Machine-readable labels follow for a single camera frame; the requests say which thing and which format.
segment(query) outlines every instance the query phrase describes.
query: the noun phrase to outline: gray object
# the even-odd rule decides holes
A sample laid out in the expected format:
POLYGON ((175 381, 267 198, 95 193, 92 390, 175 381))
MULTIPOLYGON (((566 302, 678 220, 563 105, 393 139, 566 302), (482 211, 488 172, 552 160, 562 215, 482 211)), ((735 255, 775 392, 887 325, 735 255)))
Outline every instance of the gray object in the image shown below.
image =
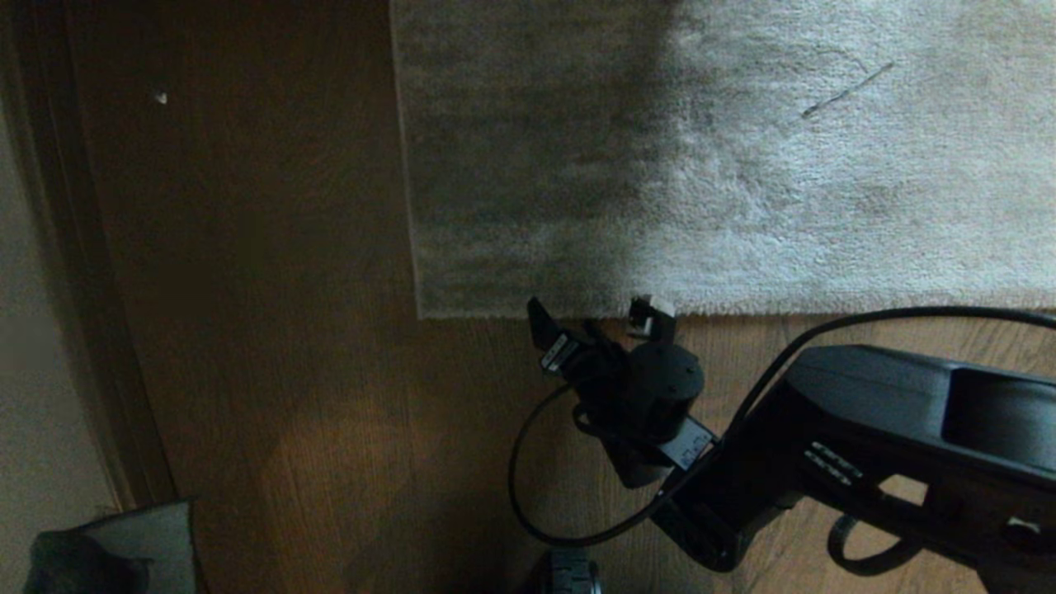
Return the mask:
POLYGON ((194 594, 190 502, 41 533, 25 594, 194 594))
POLYGON ((1056 18, 395 0, 419 314, 1056 305, 1056 18))

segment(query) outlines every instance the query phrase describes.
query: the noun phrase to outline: black power cord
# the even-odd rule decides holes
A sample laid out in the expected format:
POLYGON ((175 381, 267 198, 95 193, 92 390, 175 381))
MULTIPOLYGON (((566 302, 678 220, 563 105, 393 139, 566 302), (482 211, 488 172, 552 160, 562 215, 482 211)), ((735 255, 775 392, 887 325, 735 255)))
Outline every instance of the black power cord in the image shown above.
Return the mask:
MULTIPOLYGON (((880 310, 876 312, 869 312, 865 314, 855 314, 850 316, 845 316, 826 323, 816 326, 792 340, 785 350, 774 358, 770 367, 762 372, 759 379, 756 380, 755 386, 741 402, 740 407, 734 414, 733 421, 730 422, 730 427, 727 429, 725 435, 735 434, 736 431, 740 430, 741 425, 748 419, 749 412, 752 410, 752 406, 755 402, 762 395, 763 390, 774 379, 777 373, 785 367, 785 364, 792 358, 792 356, 799 351, 807 342, 810 342, 817 336, 825 334, 827 332, 832 332, 833 330, 840 330, 843 328, 848 328, 851 326, 859 326, 862 323, 870 323, 874 321, 884 321, 891 319, 905 319, 905 318, 919 318, 919 317, 963 317, 963 318, 978 318, 978 319, 998 319, 1004 321, 1015 321, 1019 323, 1025 323, 1030 326, 1038 326, 1041 328, 1048 328, 1049 330, 1056 330, 1056 317, 1048 316, 1044 314, 1036 314, 1031 312, 1021 312, 1017 310, 1004 310, 1000 308, 975 308, 968 305, 936 305, 936 307, 923 307, 923 308, 898 308, 892 310, 880 310)), ((584 537, 561 537, 553 536, 542 530, 540 530, 535 524, 531 523, 531 520, 525 516, 524 511, 521 508, 521 504, 517 501, 516 496, 516 468, 517 468, 517 457, 521 453, 521 444, 524 442, 525 435, 528 434, 528 429, 531 424, 535 421, 535 417, 543 412, 546 407, 553 404, 559 397, 571 390, 573 386, 571 384, 566 384, 548 396, 543 398, 543 402, 535 406, 535 409, 531 411, 528 419, 525 420, 524 425, 521 426, 521 431, 517 433, 516 440, 513 442, 513 450, 510 452, 510 464, 507 474, 507 489, 510 496, 510 506, 513 508, 513 514, 517 517, 517 521, 528 532, 528 534, 538 538, 539 540, 549 544, 551 546, 564 546, 564 547, 582 547, 582 546, 592 546, 595 544, 600 544, 606 540, 610 540, 620 536, 621 534, 627 532, 628 530, 637 526, 643 521, 647 520, 649 516, 656 513, 657 509, 662 507, 672 497, 678 493, 683 486, 689 484, 693 478, 703 469, 703 465, 700 463, 701 459, 697 459, 696 462, 686 469, 674 484, 671 485, 667 490, 660 490, 657 493, 656 497, 653 498, 647 505, 636 512, 634 515, 623 520, 622 522, 616 524, 615 526, 592 534, 590 536, 584 537)), ((724 443, 720 440, 716 444, 716 448, 721 448, 724 443)))

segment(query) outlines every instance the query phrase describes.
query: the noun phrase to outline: door frame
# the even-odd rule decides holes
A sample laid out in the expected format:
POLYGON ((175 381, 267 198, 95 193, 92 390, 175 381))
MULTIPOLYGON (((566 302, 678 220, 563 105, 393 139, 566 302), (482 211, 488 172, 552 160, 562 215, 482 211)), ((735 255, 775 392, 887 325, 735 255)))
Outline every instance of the door frame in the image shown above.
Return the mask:
POLYGON ((86 148, 63 0, 0 0, 0 93, 53 308, 121 511, 177 497, 118 291, 86 148))

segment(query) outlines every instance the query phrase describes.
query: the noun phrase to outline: wall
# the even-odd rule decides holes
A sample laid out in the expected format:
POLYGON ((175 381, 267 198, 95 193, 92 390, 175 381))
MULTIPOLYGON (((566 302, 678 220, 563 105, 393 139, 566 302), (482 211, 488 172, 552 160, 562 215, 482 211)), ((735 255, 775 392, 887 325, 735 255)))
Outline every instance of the wall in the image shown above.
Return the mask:
POLYGON ((38 532, 81 523, 114 505, 74 389, 38 242, 0 118, 0 592, 21 590, 38 532))

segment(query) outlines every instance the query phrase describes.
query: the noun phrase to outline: wooden floor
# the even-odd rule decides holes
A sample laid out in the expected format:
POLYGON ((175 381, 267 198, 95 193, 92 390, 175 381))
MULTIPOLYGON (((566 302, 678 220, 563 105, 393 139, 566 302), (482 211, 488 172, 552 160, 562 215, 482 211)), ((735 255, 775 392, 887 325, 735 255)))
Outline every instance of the wooden floor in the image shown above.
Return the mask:
MULTIPOLYGON (((523 321, 416 320, 385 4, 71 4, 107 237, 173 478, 201 498, 210 591, 516 588, 544 547, 508 509, 505 464, 553 384, 523 321)), ((708 372, 698 417, 724 427, 815 321, 683 321, 708 372)), ((1011 324, 894 322, 830 341, 847 340, 1056 373, 1056 341, 1011 324)), ((522 484, 540 522, 583 533, 648 494, 619 487, 569 406, 533 433, 522 484)), ((804 502, 729 575, 652 525, 591 555, 606 592, 982 591, 929 554, 844 574, 825 554, 834 518, 804 502)))

